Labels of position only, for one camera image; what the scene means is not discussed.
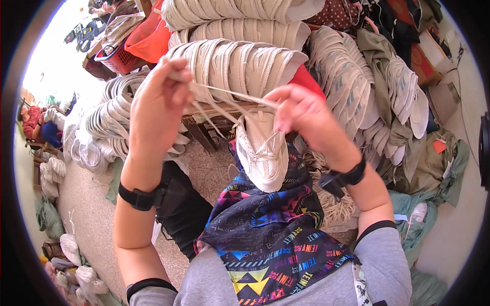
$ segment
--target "shoe tongue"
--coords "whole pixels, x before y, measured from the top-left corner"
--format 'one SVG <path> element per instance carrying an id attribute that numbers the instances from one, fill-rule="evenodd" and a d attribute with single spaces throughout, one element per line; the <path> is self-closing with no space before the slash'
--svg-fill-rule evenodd
<path id="1" fill-rule="evenodd" d="M 253 116 L 253 120 L 257 126 L 255 127 L 252 120 L 248 118 L 248 116 L 245 116 L 246 133 L 250 145 L 252 146 L 254 151 L 257 151 L 257 149 L 267 139 L 263 139 L 261 133 L 259 131 L 256 131 L 256 128 L 259 128 L 264 136 L 270 137 L 274 128 L 274 114 L 266 113 L 264 111 L 258 111 L 256 113 L 252 113 L 251 115 Z"/>

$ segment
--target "pink fabric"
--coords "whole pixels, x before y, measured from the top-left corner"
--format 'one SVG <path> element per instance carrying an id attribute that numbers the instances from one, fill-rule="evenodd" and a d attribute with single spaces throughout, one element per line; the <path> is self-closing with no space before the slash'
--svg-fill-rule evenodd
<path id="1" fill-rule="evenodd" d="M 75 303 L 73 303 L 68 299 L 68 292 L 66 292 L 66 290 L 62 286 L 58 285 L 58 281 L 56 280 L 56 269 L 54 269 L 54 266 L 50 261 L 46 262 L 46 265 L 44 266 L 44 271 L 46 271 L 46 274 L 48 275 L 49 279 L 53 283 L 54 287 L 56 288 L 56 290 L 58 290 L 60 295 L 68 302 L 68 304 L 70 306 L 76 306 Z"/>

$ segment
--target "black sleeve cuff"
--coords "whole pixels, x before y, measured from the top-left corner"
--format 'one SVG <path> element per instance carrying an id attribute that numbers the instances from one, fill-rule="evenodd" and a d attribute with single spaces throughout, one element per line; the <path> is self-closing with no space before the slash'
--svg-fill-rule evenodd
<path id="1" fill-rule="evenodd" d="M 354 245 L 354 249 L 359 244 L 359 241 L 361 241 L 361 239 L 364 238 L 367 234 L 374 232 L 377 229 L 381 229 L 383 227 L 393 227 L 394 229 L 396 229 L 395 223 L 391 220 L 383 220 L 383 221 L 378 221 L 376 223 L 373 223 L 369 225 L 368 228 L 365 229 L 364 232 L 359 236 L 359 238 L 356 241 L 356 244 Z"/>
<path id="2" fill-rule="evenodd" d="M 165 281 L 163 279 L 155 279 L 155 278 L 146 279 L 135 283 L 127 290 L 126 292 L 127 302 L 129 303 L 129 300 L 131 299 L 133 294 L 146 287 L 161 287 L 161 288 L 167 288 L 172 291 L 178 292 L 177 289 L 175 289 L 175 287 L 172 286 L 172 284 L 169 283 L 168 281 Z"/>

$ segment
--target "colorful apron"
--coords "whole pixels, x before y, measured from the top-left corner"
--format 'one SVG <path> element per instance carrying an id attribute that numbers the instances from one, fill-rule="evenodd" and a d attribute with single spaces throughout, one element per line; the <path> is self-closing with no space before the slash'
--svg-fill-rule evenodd
<path id="1" fill-rule="evenodd" d="M 300 292 L 357 258 L 319 230 L 323 211 L 302 157 L 288 144 L 289 165 L 281 190 L 266 193 L 240 173 L 223 190 L 204 232 L 198 253 L 213 247 L 233 283 L 239 305 L 265 305 Z"/>

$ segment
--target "gray t-shirt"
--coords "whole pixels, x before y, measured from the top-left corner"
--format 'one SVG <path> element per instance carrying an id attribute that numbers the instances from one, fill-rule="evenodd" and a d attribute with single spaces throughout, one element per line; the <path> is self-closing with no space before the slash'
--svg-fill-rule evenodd
<path id="1" fill-rule="evenodd" d="M 367 293 L 373 303 L 406 306 L 412 295 L 410 270 L 400 245 L 398 231 L 384 227 L 361 239 L 354 254 L 362 263 Z M 132 295 L 131 306 L 238 305 L 230 276 L 218 254 L 208 249 L 189 265 L 179 293 L 167 288 L 146 287 Z M 321 281 L 271 306 L 356 306 L 352 263 L 342 265 Z"/>

